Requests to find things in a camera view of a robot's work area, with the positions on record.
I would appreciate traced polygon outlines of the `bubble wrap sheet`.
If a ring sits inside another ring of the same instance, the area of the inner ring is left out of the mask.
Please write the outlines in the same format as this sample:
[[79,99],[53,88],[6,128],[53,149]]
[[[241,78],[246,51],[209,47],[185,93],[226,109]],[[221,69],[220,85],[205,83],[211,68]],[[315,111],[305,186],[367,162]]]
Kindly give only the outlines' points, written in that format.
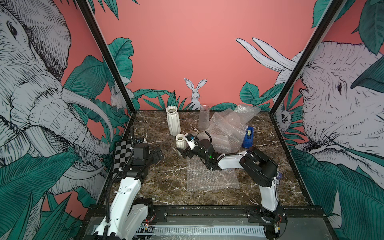
[[210,171],[199,157],[187,159],[187,191],[217,191],[227,188],[239,189],[237,173],[233,169]]

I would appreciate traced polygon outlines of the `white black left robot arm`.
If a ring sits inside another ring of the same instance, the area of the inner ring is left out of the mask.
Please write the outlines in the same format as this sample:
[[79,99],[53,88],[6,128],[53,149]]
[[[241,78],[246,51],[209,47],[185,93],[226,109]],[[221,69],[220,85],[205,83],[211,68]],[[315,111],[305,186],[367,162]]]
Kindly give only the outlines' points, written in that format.
[[137,194],[150,166],[163,159],[162,150],[153,149],[145,138],[116,143],[112,181],[120,184],[113,200],[106,197],[106,215],[87,240],[132,240],[156,217],[153,200]]

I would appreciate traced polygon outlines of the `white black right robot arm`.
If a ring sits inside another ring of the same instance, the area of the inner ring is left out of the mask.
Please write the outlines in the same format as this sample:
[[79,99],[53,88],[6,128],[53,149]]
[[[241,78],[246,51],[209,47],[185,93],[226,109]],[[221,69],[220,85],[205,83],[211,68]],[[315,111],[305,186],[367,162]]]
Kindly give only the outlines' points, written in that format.
[[224,154],[214,150],[211,139],[199,140],[192,134],[181,135],[180,138],[187,143],[184,149],[177,148],[184,159],[197,156],[210,171],[243,169],[259,186],[262,199],[260,215],[263,220],[273,224],[282,222],[283,214],[279,212],[281,205],[276,186],[278,165],[274,160],[256,147]]

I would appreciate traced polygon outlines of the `short white ribbed vase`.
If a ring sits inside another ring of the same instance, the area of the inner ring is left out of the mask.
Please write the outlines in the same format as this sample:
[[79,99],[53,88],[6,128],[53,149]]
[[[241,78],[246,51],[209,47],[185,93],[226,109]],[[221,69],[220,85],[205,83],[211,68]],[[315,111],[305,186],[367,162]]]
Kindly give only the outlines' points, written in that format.
[[176,135],[176,147],[177,149],[185,150],[188,144],[186,141],[186,137],[183,134]]

